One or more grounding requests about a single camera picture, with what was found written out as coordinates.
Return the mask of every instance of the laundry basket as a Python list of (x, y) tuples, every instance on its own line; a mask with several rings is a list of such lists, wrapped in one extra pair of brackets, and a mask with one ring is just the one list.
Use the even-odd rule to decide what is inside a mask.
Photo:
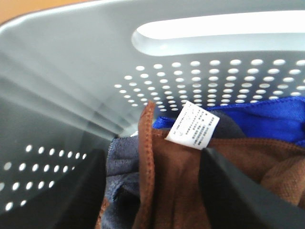
[(134, 133), (148, 100), (176, 117), (187, 100), (304, 95), (304, 12), (303, 0), (99, 0), (1, 25), (0, 214)]

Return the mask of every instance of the white clothing tag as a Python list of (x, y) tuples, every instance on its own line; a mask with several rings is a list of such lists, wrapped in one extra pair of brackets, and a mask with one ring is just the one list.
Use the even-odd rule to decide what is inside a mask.
[(218, 121), (219, 117), (187, 101), (165, 139), (201, 150), (209, 144)]

